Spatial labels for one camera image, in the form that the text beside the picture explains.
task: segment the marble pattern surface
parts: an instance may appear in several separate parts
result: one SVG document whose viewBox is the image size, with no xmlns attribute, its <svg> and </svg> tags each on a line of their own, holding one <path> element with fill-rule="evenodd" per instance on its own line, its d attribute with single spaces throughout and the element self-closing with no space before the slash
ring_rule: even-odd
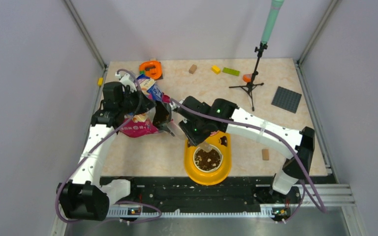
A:
<svg viewBox="0 0 378 236">
<path fill-rule="evenodd" d="M 252 73 L 256 59 L 211 59 L 211 60 L 161 60 L 163 80 L 157 81 L 160 89 L 177 100 L 191 95 L 199 101 L 212 104 L 216 98 L 224 98 L 243 107 L 246 111 L 293 129 L 313 127 L 311 117 L 302 96 L 297 112 L 291 113 L 271 105 L 278 86 L 302 94 L 292 59 L 262 59 L 253 92 L 255 111 L 251 111 L 250 98 L 240 88 L 228 86 L 244 85 L 243 74 Z M 115 81 L 115 72 L 124 68 L 138 74 L 142 61 L 111 62 L 106 81 Z M 192 64 L 197 65 L 194 74 L 188 72 Z M 241 71 L 240 76 L 220 73 L 216 75 L 212 65 L 221 70 L 224 67 Z M 185 142 L 166 133 L 129 138 L 120 134 L 114 140 L 103 176 L 187 176 L 183 165 Z M 263 161 L 261 150 L 264 145 L 244 137 L 232 135 L 232 169 L 229 176 L 272 176 L 281 168 L 284 158 L 270 150 L 270 160 Z M 312 176 L 326 176 L 327 171 L 318 142 L 311 164 Z"/>
</svg>

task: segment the white wall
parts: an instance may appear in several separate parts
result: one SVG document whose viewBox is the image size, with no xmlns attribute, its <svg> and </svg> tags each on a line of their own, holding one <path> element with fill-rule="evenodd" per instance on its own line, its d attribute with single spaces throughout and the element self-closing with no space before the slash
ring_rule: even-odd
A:
<svg viewBox="0 0 378 236">
<path fill-rule="evenodd" d="M 287 0 L 267 58 L 298 59 L 330 0 Z M 105 61 L 255 58 L 271 0 L 73 0 Z"/>
<path fill-rule="evenodd" d="M 61 0 L 0 0 L 0 236 L 49 235 L 100 75 Z"/>
<path fill-rule="evenodd" d="M 342 182 L 378 235 L 378 1 L 342 1 L 304 73 Z"/>
</svg>

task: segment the orange toy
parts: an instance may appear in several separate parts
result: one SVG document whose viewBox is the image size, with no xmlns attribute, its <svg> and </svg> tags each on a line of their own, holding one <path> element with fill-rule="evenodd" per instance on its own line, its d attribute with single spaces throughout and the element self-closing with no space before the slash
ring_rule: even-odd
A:
<svg viewBox="0 0 378 236">
<path fill-rule="evenodd" d="M 161 71 L 161 64 L 159 61 L 146 61 L 140 65 L 139 70 L 140 73 L 144 73 L 146 76 L 154 80 L 163 79 L 163 72 Z"/>
<path fill-rule="evenodd" d="M 243 75 L 244 82 L 248 83 L 252 80 L 252 74 L 245 74 Z"/>
</svg>

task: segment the tripod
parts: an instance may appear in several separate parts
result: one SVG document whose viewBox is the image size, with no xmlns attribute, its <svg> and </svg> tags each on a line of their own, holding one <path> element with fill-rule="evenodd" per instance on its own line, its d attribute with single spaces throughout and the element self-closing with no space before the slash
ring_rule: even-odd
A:
<svg viewBox="0 0 378 236">
<path fill-rule="evenodd" d="M 241 85 L 241 86 L 230 86 L 229 88 L 230 89 L 233 89 L 233 88 L 242 88 L 244 90 L 244 92 L 247 93 L 247 95 L 251 98 L 252 100 L 252 110 L 254 111 L 254 102 L 253 102 L 253 90 L 255 89 L 255 87 L 257 86 L 262 86 L 264 83 L 260 83 L 260 84 L 254 84 L 254 79 L 255 77 L 258 75 L 258 72 L 257 72 L 257 67 L 258 67 L 258 62 L 260 61 L 260 58 L 261 56 L 263 55 L 263 51 L 267 49 L 267 44 L 263 44 L 260 42 L 260 48 L 255 48 L 254 52 L 257 53 L 257 61 L 255 63 L 255 68 L 254 68 L 254 72 L 252 73 L 252 79 L 247 82 L 246 85 Z"/>
</svg>

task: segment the metal frame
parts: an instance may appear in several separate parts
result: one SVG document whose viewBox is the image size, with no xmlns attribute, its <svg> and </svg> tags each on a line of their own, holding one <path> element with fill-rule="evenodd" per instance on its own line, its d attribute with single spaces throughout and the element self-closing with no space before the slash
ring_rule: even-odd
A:
<svg viewBox="0 0 378 236">
<path fill-rule="evenodd" d="M 99 66 L 102 69 L 105 69 L 107 65 L 105 64 L 102 55 L 98 51 L 94 41 L 91 38 L 91 35 L 89 34 L 88 30 L 85 27 L 85 24 L 83 24 L 82 19 L 79 16 L 79 13 L 77 13 L 76 8 L 74 7 L 73 3 L 71 0 L 62 0 L 63 3 L 65 4 L 66 8 L 68 9 L 70 15 L 73 18 L 73 21 L 75 22 L 77 28 L 79 29 L 80 34 L 83 36 L 83 39 L 85 40 L 86 44 L 89 47 L 89 50 L 91 51 L 92 55 L 95 57 L 97 60 Z"/>
<path fill-rule="evenodd" d="M 89 32 L 87 31 L 84 23 L 82 22 L 78 12 L 76 11 L 76 8 L 74 7 L 71 0 L 62 0 L 66 6 L 66 8 L 69 10 L 73 21 L 78 27 L 79 32 L 83 36 L 86 44 L 88 45 L 89 50 L 91 51 L 92 55 L 97 60 L 98 64 L 101 66 L 101 68 L 104 69 L 103 71 L 103 80 L 105 82 L 106 74 L 107 74 L 107 65 L 105 64 L 100 52 L 98 51 L 94 41 L 92 40 L 91 36 L 89 35 Z M 326 144 L 326 138 L 324 136 L 323 127 L 320 124 L 320 119 L 317 113 L 317 110 L 315 109 L 315 104 L 312 99 L 312 95 L 309 91 L 307 80 L 303 74 L 301 65 L 306 60 L 308 53 L 312 49 L 314 43 L 320 36 L 320 33 L 322 32 L 324 26 L 326 25 L 327 20 L 332 15 L 333 10 L 338 6 L 338 3 L 340 0 L 331 0 L 326 12 L 324 13 L 320 23 L 318 24 L 315 32 L 313 33 L 310 41 L 308 42 L 307 46 L 305 47 L 305 50 L 303 51 L 300 59 L 298 61 L 295 61 L 295 67 L 296 71 L 298 73 L 299 81 L 302 87 L 302 91 L 305 97 L 305 100 L 308 105 L 308 109 L 311 115 L 312 122 L 315 126 L 316 135 L 319 140 L 319 144 L 321 146 L 321 151 L 324 157 L 324 161 L 327 167 L 327 171 L 329 175 L 333 175 L 335 177 L 335 167 L 333 165 L 333 162 L 331 161 L 330 157 L 330 151 Z M 99 89 L 93 110 L 95 111 L 98 108 L 101 92 L 102 89 Z M 297 185 L 300 192 L 303 193 L 303 188 L 301 185 Z M 341 207 L 345 220 L 346 225 L 348 227 L 348 231 L 351 236 L 365 236 L 366 231 L 364 228 L 364 223 L 362 219 L 360 218 L 360 215 L 358 213 L 358 210 L 356 208 L 356 204 L 354 201 L 354 197 L 352 195 L 350 186 L 348 184 L 317 184 L 316 185 L 317 190 L 321 194 L 322 200 L 325 202 L 326 206 L 328 207 Z M 240 213 L 237 214 L 238 217 L 260 217 L 266 215 L 268 213 L 268 209 L 270 207 L 280 207 L 276 204 L 263 204 L 260 205 L 263 207 L 264 212 L 258 212 L 260 214 L 251 214 L 251 212 L 247 215 L 243 215 Z M 313 203 L 310 201 L 309 197 L 306 197 L 304 200 L 304 203 L 302 205 L 303 207 L 314 207 Z M 208 215 L 206 214 L 181 214 L 179 212 L 174 212 L 171 214 L 165 214 L 164 217 L 206 217 Z M 220 214 L 218 217 L 234 217 L 234 215 L 222 215 Z M 52 231 L 50 232 L 50 235 L 56 236 L 56 235 L 64 235 L 64 232 L 66 230 L 66 223 L 63 223 L 57 216 L 53 223 Z"/>
<path fill-rule="evenodd" d="M 305 61 L 305 59 L 308 56 L 308 53 L 311 51 L 312 46 L 315 44 L 316 40 L 320 36 L 320 33 L 324 29 L 327 21 L 331 17 L 334 10 L 337 8 L 338 4 L 341 2 L 341 0 L 331 0 L 330 4 L 328 5 L 327 10 L 325 11 L 324 15 L 322 16 L 321 21 L 318 23 L 318 26 L 316 27 L 314 33 L 311 36 L 311 39 L 307 43 L 304 51 L 301 54 L 301 57 L 298 60 L 298 64 L 302 65 Z"/>
</svg>

